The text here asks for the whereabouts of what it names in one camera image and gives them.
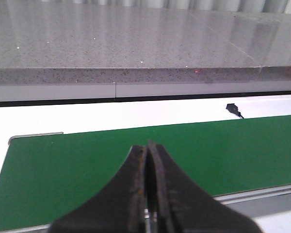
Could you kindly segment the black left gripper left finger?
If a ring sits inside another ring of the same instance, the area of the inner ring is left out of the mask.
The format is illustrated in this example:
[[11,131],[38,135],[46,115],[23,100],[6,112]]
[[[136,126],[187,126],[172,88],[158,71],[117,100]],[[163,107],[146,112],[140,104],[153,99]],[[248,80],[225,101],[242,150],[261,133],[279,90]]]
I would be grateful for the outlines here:
[[144,233],[146,149],[132,146],[123,165],[92,198],[55,220],[50,233]]

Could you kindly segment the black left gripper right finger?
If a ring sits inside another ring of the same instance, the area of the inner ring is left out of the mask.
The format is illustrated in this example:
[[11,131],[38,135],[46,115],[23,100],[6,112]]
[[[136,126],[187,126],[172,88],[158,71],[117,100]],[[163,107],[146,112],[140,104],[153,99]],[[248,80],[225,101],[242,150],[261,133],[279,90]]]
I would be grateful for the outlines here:
[[249,217],[215,200],[175,163],[162,144],[148,142],[147,202],[156,233],[260,233]]

